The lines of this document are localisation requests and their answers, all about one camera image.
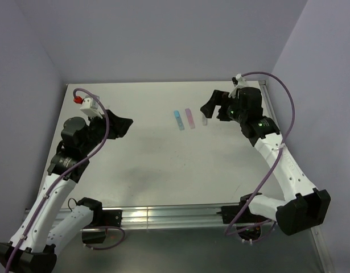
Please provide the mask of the pink marker pen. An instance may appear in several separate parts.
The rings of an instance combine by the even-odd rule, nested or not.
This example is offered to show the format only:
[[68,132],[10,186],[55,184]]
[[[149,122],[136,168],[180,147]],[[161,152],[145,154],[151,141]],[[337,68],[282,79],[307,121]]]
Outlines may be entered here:
[[195,123],[194,123],[194,120],[193,120],[193,116],[190,114],[190,115],[187,116],[187,119],[188,119],[188,123],[189,123],[190,129],[194,129],[195,128]]

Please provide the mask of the orange marker pen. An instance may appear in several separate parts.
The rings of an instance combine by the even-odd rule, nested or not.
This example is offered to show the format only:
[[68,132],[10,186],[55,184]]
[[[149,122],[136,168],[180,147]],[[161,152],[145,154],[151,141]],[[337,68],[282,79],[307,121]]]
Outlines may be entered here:
[[206,116],[202,116],[202,124],[203,124],[203,126],[206,126],[207,124],[208,124],[208,120],[207,120],[207,118],[206,118]]

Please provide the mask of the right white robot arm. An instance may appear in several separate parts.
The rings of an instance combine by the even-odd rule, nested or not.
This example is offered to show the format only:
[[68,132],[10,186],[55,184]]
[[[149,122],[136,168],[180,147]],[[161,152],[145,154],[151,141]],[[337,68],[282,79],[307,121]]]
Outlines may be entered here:
[[319,190],[298,166],[285,145],[285,136],[263,113],[261,91],[253,87],[238,88],[233,94],[214,90],[200,111],[212,118],[217,106],[217,119],[237,122],[270,167],[255,191],[241,197],[229,226],[240,218],[246,222],[260,218],[263,223],[273,221],[284,234],[293,235],[321,225],[331,196],[327,190]]

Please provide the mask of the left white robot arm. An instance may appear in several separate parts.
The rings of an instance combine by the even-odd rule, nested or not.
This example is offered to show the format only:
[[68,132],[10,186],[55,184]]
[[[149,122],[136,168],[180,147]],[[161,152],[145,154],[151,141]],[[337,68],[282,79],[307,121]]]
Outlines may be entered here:
[[32,209],[11,239],[0,242],[0,264],[6,272],[52,272],[59,252],[79,230],[103,223],[102,202],[84,197],[61,223],[53,224],[87,168],[88,155],[106,140],[124,137],[132,124],[132,119],[110,110],[87,120],[72,117],[64,122],[61,141]]

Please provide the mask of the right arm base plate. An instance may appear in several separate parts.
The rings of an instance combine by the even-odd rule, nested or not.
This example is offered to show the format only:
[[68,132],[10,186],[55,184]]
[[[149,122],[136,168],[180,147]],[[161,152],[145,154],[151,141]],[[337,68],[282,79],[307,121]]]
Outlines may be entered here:
[[[223,224],[230,224],[230,222],[235,218],[237,213],[240,211],[239,205],[230,205],[230,206],[222,206],[220,211],[217,212],[222,218]],[[263,216],[257,216],[254,214],[251,214],[249,209],[247,208],[243,214],[239,217],[239,219],[236,221],[236,224],[257,224],[260,222],[265,221],[266,218]],[[250,229],[247,229],[245,231],[242,231],[238,233],[241,239],[244,239],[246,241],[249,241],[250,239],[256,240],[259,239],[261,236],[261,227],[252,227]]]

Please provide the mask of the blue marker pen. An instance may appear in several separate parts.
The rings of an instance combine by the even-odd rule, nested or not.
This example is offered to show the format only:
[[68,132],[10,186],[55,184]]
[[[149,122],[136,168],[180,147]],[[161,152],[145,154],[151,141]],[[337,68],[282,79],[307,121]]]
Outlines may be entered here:
[[176,122],[177,122],[177,124],[178,124],[179,130],[180,130],[180,131],[185,130],[185,127],[184,127],[184,124],[183,124],[183,121],[182,121],[181,116],[176,115],[176,116],[175,116],[175,119],[176,119]]

